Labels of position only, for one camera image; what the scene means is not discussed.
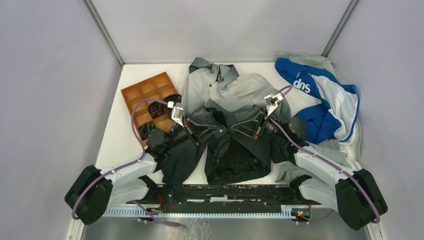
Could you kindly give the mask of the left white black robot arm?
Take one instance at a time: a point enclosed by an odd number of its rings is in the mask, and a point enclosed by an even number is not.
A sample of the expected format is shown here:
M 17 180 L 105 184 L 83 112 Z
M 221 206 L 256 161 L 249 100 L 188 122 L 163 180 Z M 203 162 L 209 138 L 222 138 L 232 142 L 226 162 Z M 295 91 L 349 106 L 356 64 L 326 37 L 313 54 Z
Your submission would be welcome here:
M 197 147 L 221 130 L 216 124 L 200 122 L 190 115 L 176 118 L 176 122 L 172 132 L 158 127 L 146 132 L 142 152 L 128 161 L 104 168 L 85 167 L 64 197 L 71 217 L 90 225 L 118 205 L 136 200 L 154 202 L 158 191 L 142 178 L 161 170 L 171 150 L 183 144 Z

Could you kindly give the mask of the grey black zip jacket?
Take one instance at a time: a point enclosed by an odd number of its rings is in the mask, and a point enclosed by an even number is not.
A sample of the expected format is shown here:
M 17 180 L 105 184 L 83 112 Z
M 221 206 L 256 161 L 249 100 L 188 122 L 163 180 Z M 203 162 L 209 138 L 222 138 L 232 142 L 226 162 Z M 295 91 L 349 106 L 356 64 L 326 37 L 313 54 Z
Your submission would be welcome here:
M 240 75 L 233 65 L 196 57 L 182 90 L 184 112 L 209 126 L 200 143 L 186 140 L 167 152 L 162 181 L 181 185 L 206 156 L 204 173 L 210 185 L 227 185 L 268 175 L 272 163 L 286 162 L 284 137 L 264 133 L 257 139 L 241 132 L 238 123 L 264 110 L 266 96 L 277 90 L 260 74 Z

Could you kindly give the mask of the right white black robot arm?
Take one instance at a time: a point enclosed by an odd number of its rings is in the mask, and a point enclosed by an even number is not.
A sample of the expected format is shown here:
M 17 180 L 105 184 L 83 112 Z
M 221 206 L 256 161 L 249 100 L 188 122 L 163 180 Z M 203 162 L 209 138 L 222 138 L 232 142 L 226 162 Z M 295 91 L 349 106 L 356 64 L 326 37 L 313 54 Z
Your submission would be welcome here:
M 378 224 L 381 216 L 388 212 L 388 205 L 371 172 L 343 166 L 323 156 L 311 145 L 299 145 L 307 134 L 303 119 L 293 117 L 279 124 L 264 109 L 259 109 L 230 128 L 254 140 L 263 134 L 285 137 L 290 146 L 297 148 L 295 164 L 313 176 L 295 180 L 296 186 L 288 191 L 293 203 L 318 202 L 336 211 L 353 230 L 360 230 L 370 223 Z

